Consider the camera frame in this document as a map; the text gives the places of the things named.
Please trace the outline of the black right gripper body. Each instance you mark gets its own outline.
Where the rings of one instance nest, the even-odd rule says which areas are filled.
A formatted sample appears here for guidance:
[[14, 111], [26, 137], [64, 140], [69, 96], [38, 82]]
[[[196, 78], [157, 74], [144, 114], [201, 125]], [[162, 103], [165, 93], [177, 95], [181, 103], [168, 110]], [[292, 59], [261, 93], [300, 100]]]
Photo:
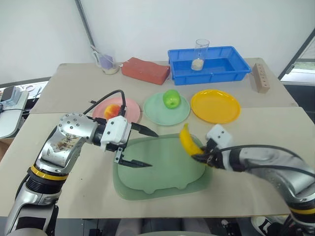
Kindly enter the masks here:
[[220, 151], [221, 148], [219, 145], [212, 138], [210, 138], [207, 141], [206, 146], [209, 148], [209, 151], [204, 151], [203, 154], [210, 155], [207, 165], [217, 169], [225, 169], [222, 152]]

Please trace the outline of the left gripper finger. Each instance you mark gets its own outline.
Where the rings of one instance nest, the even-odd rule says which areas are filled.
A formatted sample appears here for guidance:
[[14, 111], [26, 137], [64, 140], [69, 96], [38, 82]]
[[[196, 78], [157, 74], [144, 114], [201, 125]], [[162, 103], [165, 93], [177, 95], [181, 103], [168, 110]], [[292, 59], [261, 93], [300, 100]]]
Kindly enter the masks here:
[[146, 136], [150, 136], [150, 137], [158, 137], [158, 134], [151, 130], [150, 128], [140, 125], [138, 123], [131, 123], [131, 129], [138, 131], [138, 133], [146, 135]]
[[152, 166], [151, 164], [134, 160], [134, 159], [130, 161], [125, 160], [124, 149], [122, 147], [119, 147], [118, 150], [116, 151], [114, 162], [119, 165], [131, 167], [131, 168], [146, 168], [146, 167]]

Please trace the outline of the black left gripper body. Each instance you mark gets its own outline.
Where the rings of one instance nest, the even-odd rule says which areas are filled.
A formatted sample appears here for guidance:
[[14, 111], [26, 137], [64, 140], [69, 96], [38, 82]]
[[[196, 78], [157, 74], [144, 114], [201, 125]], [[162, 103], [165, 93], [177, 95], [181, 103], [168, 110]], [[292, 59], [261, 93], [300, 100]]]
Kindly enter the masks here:
[[127, 144], [131, 123], [127, 120], [109, 121], [104, 128], [104, 150], [116, 151]]

